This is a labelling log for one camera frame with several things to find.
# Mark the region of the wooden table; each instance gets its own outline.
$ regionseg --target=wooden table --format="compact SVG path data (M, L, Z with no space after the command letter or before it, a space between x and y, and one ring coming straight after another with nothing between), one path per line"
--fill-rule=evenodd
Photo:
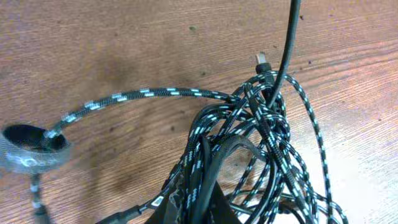
M144 87L231 93L259 51L279 66L288 13L276 0L1 1L0 125L50 127L86 101ZM351 223L397 223L398 1L304 1L301 15L289 70L323 130L334 200ZM323 192L305 109L292 87L282 92L292 144ZM152 198L211 102L135 101L68 128L71 161L43 177L55 221L94 223ZM248 159L228 160L225 189ZM32 223L28 188L28 176L2 172L0 223Z

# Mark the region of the cable connector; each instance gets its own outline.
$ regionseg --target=cable connector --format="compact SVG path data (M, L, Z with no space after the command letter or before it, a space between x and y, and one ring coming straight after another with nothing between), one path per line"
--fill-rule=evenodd
M257 74L262 74L264 72L270 71L271 69L271 64L267 62L266 60L266 53L260 52L256 55L256 73Z
M136 205L124 212L118 212L106 217L96 224L127 224L128 221L141 215L140 206Z

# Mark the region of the wood grain surface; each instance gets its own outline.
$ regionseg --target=wood grain surface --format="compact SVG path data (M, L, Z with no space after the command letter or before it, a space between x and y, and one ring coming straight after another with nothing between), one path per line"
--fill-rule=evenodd
M86 101L144 87L231 93L259 51L279 66L288 13L277 0L0 1L0 126L49 128ZM398 1L304 1L300 14L289 70L323 130L333 198L351 223L398 223ZM292 144L323 193L310 121L282 92ZM155 196L211 102L140 100L67 128L72 159L43 176L53 219L94 223ZM224 189L248 160L228 160ZM32 223L29 177L1 174L0 223Z

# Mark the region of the tangled cables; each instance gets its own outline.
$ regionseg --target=tangled cables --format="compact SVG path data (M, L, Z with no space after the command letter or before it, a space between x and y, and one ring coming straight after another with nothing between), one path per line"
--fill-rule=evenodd
M328 224L348 223L342 209L332 201L328 163L318 121L303 88L286 74L294 45L299 9L300 1L292 0L279 70L272 71L264 54L259 54L257 75L230 95L193 88L141 89L90 101L79 110L67 114L48 131L26 125L11 126L3 131L0 136L0 165L15 172L33 174L30 190L37 223L50 223L47 209L40 199L40 173L59 167L66 161L69 143L62 135L64 128L89 113L110 105L165 96L205 97L220 100L222 103L208 105L196 115L184 153L156 197L142 205L115 213L98 223L127 223L148 208L155 209L147 221L148 224L240 223L237 217L242 214L248 216L245 224L272 223L280 213L293 214L299 223L317 224L320 213L326 215ZM312 122L320 149L325 197L314 191L307 166L289 143L290 126L280 93L284 80L292 84L298 92ZM221 127L217 134L210 134L218 124ZM254 132L261 136L258 145L249 140ZM22 142L32 150L24 150ZM217 176L223 161L239 147L249 150L253 156L235 189L224 196L216 181ZM264 167L252 189L243 190L253 165L258 160L264 163ZM238 203L237 199L241 195L245 197ZM334 212L340 216L339 219L334 216Z
M212 223L214 219L209 212L209 203L218 172L225 158L239 146L250 150L253 157L233 193L227 195L227 199L229 206L237 214L249 214L245 223L253 223L258 219L259 223L272 223L278 213L286 212L294 214L300 223L318 223L319 212L325 213L331 222L339 223L333 216L333 209L338 212L343 223L348 223L342 209L331 199L322 135L303 88L293 77L286 75L286 80L299 93L315 130L322 159L326 197L313 190L304 161L289 144L290 126L286 120L282 95L277 95L272 108L266 106L261 93L272 91L273 85L266 81L270 77L273 79L274 75L277 75L277 72L267 71L256 75L231 95L188 88L143 89L115 94L88 102L80 110L68 114L52 130L47 131L45 137L50 139L58 136L63 128L92 111L129 100L160 96L195 96L223 100L224 103L206 106L196 115L190 128L185 152L165 181L162 191L145 204L117 213L101 223L110 223L110 220L114 219L126 222L147 208L158 208L162 201L166 202L165 198L175 200L175 213L168 216L175 217L179 223ZM218 134L209 136L210 131L222 121L224 123ZM254 131L262 137L258 146L248 139ZM257 160L265 163L257 182L251 190L241 190ZM299 167L293 165L292 160L296 160ZM267 177L267 185L262 189ZM290 194L283 193L285 187ZM233 202L239 195L246 195L246 198L237 205ZM260 201L256 205L248 206L255 195L261 195ZM326 202L326 208L319 205L319 201Z

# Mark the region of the metal connector tip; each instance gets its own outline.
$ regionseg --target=metal connector tip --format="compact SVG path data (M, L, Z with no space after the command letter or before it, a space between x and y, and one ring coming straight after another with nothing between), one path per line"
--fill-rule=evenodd
M257 64L266 63L266 53L260 52L256 55Z

